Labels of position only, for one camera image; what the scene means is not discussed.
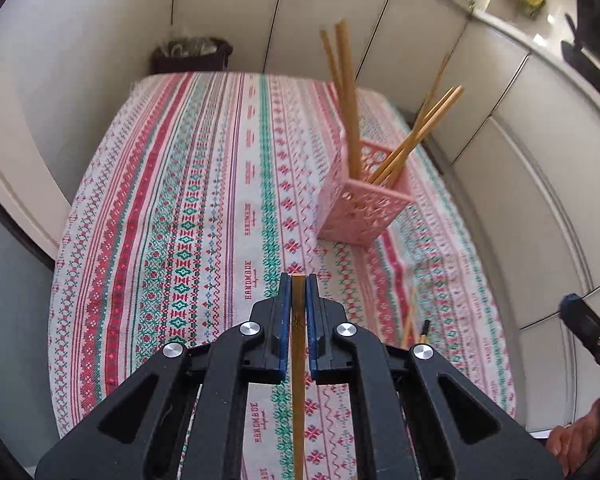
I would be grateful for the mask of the person's hand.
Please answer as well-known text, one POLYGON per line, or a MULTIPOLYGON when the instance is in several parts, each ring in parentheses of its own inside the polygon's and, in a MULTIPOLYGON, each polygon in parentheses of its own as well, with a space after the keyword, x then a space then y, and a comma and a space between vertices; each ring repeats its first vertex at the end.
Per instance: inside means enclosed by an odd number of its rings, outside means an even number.
POLYGON ((577 471, 588 457, 592 445, 600 438, 600 398, 588 414, 569 426, 556 426, 548 436, 545 448, 552 454, 567 477, 577 471))

